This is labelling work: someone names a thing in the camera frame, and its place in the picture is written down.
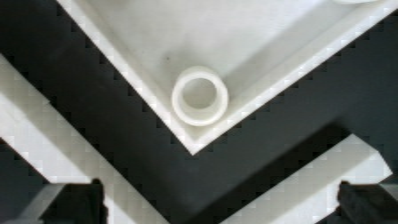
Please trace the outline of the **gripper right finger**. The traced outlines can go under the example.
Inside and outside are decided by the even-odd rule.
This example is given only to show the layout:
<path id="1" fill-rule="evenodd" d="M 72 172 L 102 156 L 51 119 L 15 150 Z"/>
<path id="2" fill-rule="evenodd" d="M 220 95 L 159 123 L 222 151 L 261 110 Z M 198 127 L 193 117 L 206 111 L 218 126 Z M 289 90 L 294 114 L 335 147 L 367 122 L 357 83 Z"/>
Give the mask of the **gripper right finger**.
<path id="1" fill-rule="evenodd" d="M 337 202 L 353 224 L 398 224 L 398 184 L 339 184 Z"/>

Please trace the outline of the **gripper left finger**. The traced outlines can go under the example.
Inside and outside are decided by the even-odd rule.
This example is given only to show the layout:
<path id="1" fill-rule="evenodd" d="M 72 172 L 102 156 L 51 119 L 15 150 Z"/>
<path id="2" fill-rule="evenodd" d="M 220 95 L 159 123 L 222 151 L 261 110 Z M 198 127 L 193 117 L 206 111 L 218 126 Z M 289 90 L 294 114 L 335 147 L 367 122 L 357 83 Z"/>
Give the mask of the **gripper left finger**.
<path id="1" fill-rule="evenodd" d="M 101 181 L 47 184 L 17 216 L 0 224 L 108 224 Z"/>

